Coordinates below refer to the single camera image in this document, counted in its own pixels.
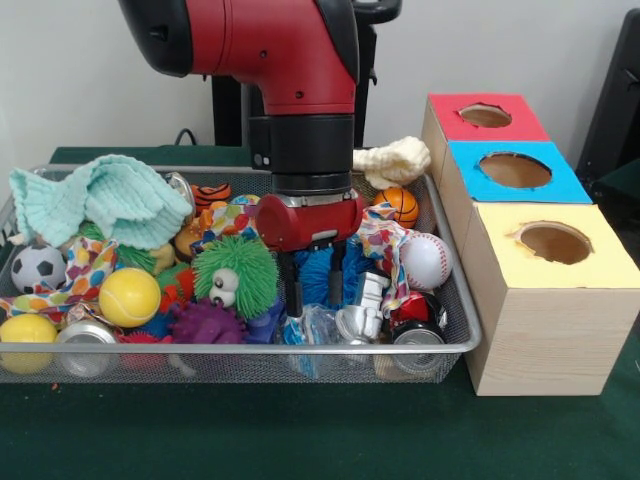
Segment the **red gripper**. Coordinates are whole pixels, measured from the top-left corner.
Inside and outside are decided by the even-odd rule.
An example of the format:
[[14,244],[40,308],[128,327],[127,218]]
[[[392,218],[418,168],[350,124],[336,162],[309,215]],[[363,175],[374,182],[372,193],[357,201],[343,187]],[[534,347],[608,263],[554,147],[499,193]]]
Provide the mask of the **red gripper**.
[[303,313],[302,287],[292,252],[313,246],[332,244],[328,274],[328,303],[338,307],[343,302],[343,261],[345,242],[358,230],[364,202],[360,194],[349,192],[331,195],[286,196],[268,194],[261,198],[255,213],[257,232],[263,243],[277,254],[283,281],[286,311],[289,317]]

